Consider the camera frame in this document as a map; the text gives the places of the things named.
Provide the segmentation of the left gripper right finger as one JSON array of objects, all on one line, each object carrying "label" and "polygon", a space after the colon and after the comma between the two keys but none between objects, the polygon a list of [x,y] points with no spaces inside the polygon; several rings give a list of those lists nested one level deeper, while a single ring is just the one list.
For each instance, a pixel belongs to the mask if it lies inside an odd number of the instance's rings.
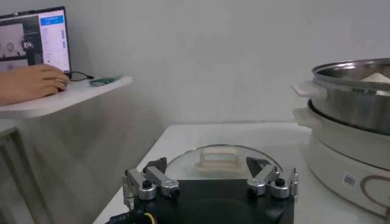
[{"label": "left gripper right finger", "polygon": [[246,164],[252,175],[246,181],[247,197],[250,201],[255,201],[270,193],[271,197],[278,200],[291,198],[293,202],[297,202],[298,173],[296,167],[279,169],[265,159],[253,157],[247,157]]}]

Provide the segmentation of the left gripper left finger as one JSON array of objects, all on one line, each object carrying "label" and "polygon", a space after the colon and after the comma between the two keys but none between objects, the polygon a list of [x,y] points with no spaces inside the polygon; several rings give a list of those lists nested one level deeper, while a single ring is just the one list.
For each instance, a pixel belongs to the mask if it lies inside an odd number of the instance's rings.
[{"label": "left gripper left finger", "polygon": [[135,199],[140,201],[153,201],[157,193],[161,197],[177,199],[180,197],[178,180],[170,179],[165,175],[167,158],[150,161],[142,169],[126,169],[122,178],[122,192],[124,204],[129,208],[135,207]]}]

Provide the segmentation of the person's bare hand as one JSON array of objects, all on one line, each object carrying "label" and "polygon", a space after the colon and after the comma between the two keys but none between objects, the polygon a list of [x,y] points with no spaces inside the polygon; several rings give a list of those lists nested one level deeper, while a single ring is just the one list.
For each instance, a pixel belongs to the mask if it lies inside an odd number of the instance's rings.
[{"label": "person's bare hand", "polygon": [[1,105],[26,102],[64,91],[70,80],[56,67],[40,64],[1,72]]}]

